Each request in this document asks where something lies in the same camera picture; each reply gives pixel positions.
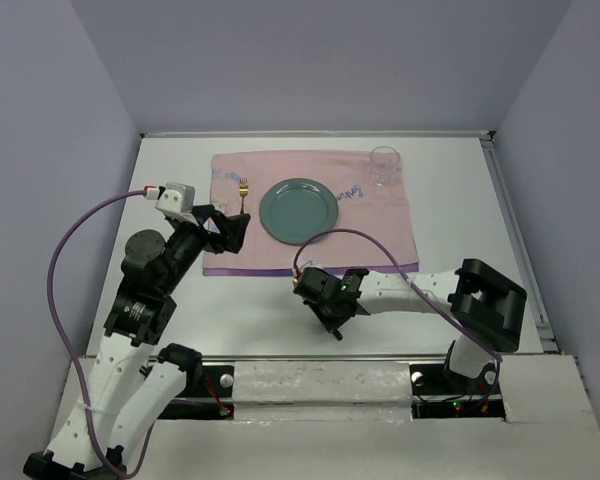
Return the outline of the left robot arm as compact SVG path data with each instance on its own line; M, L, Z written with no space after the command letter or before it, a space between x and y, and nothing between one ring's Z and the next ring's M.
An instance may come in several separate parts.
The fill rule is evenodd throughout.
M146 229L127 240L123 278L94 365L89 372L76 370L81 394L48 446L29 455L27 477L134 477L129 459L146 450L153 423L179 394L199 388L202 355L183 345L169 344L146 375L140 370L176 309L172 294L189 268L202 252L238 253L251 217L200 205L165 219L173 228L169 238Z

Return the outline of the pink cloth placemat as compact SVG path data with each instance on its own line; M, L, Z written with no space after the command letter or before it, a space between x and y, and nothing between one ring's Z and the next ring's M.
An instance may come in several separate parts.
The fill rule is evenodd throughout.
M409 202L402 176L395 172L386 186L370 177L370 155L352 150L272 150L216 154L212 159L210 199L226 215L240 212L239 180L246 178L249 194L245 213L251 215L244 246L236 255L207 254L208 276L289 276L294 264L315 261L331 273L351 267L388 272L392 262L372 245L379 241L394 261L417 271L419 257ZM339 217L304 252L281 243L261 225L259 205L275 184L307 178L325 185L336 197Z

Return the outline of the gold fork black handle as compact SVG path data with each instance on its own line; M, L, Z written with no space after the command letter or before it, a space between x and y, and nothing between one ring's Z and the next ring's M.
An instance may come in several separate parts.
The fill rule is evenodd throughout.
M239 196L241 199L240 203L240 213L245 213L245 199L249 194L249 184L246 178L241 178L239 180Z

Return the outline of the clear drinking glass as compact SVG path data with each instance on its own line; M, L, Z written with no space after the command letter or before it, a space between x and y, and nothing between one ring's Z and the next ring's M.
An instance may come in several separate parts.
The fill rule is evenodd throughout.
M370 177L376 186L386 186L401 164L397 150L389 146L379 146L370 152Z

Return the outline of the teal ceramic plate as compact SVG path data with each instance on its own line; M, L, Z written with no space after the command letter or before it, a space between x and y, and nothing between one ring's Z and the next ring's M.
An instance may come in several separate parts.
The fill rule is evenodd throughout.
M292 178L273 185L259 205L264 230L275 240L301 245L332 229L339 217L335 195L322 183Z

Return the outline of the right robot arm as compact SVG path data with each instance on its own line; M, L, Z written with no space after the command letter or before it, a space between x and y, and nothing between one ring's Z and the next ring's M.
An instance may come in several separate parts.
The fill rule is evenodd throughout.
M442 314L459 331L440 368L442 384L462 392L498 371L496 355L519 349L526 290L478 259L465 259L451 271L416 274L381 273L353 268L337 277L306 266L293 279L293 293L336 339L339 328L356 316L408 312Z

